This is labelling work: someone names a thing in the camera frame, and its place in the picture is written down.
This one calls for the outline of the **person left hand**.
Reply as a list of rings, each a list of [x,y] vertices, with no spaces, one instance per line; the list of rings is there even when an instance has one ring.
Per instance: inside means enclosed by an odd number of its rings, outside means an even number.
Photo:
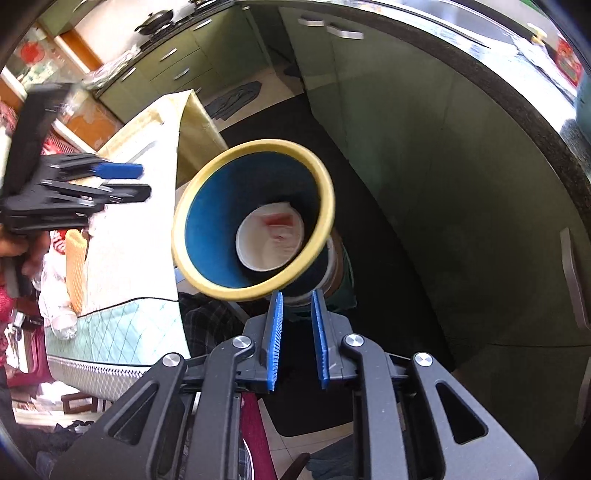
[[[47,231],[35,232],[31,237],[19,237],[4,226],[1,227],[1,257],[24,257],[22,273],[29,278],[40,272],[43,257],[49,250]]]

